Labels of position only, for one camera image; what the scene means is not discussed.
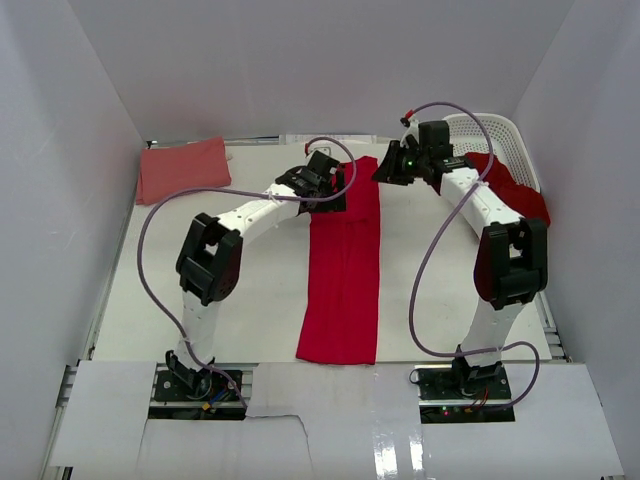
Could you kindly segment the bright red t shirt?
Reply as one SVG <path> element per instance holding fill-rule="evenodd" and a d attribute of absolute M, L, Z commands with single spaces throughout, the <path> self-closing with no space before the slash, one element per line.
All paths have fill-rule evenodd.
<path fill-rule="evenodd" d="M 311 216 L 307 308 L 298 360 L 373 364 L 379 325 L 381 207 L 377 159 L 344 166 L 347 209 Z"/>

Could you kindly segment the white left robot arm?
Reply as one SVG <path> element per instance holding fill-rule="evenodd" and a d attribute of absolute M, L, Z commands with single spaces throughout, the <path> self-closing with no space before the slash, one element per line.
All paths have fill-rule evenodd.
<path fill-rule="evenodd" d="M 185 366 L 176 384 L 188 398 L 202 398 L 210 390 L 211 374 L 201 365 L 215 361 L 220 304 L 238 284 L 243 248 L 300 214 L 344 212 L 344 188 L 345 172 L 340 164 L 325 172 L 294 167 L 258 198 L 217 216 L 200 213 L 192 220 L 176 262 L 186 338 L 172 354 L 174 361 Z"/>

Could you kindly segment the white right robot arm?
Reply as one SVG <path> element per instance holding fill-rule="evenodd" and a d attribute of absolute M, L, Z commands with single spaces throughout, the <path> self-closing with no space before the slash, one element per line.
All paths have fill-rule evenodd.
<path fill-rule="evenodd" d="M 421 179 L 444 198 L 476 234 L 473 269 L 478 296 L 468 333 L 452 352 L 448 386 L 472 399 L 498 382 L 502 355 L 516 318 L 548 282 L 545 218 L 527 216 L 504 201 L 499 182 L 511 177 L 493 152 L 457 156 L 446 140 L 393 140 L 373 173 L 377 183 L 411 185 Z"/>

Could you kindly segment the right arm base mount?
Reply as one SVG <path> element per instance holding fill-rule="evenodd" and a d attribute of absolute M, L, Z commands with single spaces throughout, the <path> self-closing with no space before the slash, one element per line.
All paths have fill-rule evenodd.
<path fill-rule="evenodd" d="M 450 367 L 420 366 L 411 371 L 409 381 L 418 388 L 423 425 L 515 421 L 513 407 L 506 407 L 512 394 L 505 370 L 463 386 Z"/>

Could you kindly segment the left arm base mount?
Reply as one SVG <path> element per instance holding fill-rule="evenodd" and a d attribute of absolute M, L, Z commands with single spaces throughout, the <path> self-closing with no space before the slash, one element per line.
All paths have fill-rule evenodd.
<path fill-rule="evenodd" d="M 245 416 L 234 387 L 223 376 L 206 374 L 194 390 L 189 390 L 167 369 L 156 374 L 149 419 L 242 421 Z"/>

